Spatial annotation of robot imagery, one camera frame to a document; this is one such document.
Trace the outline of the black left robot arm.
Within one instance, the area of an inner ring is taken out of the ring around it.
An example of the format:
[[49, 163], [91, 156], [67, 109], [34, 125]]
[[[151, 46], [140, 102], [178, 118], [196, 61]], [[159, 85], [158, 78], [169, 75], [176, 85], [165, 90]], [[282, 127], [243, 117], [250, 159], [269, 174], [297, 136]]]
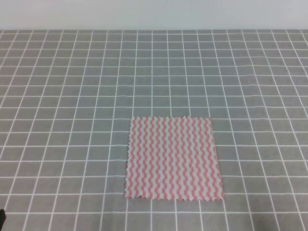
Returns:
[[4, 209], [0, 209], [0, 228], [2, 229], [2, 226], [4, 224], [6, 220], [6, 214], [5, 214], [5, 211]]

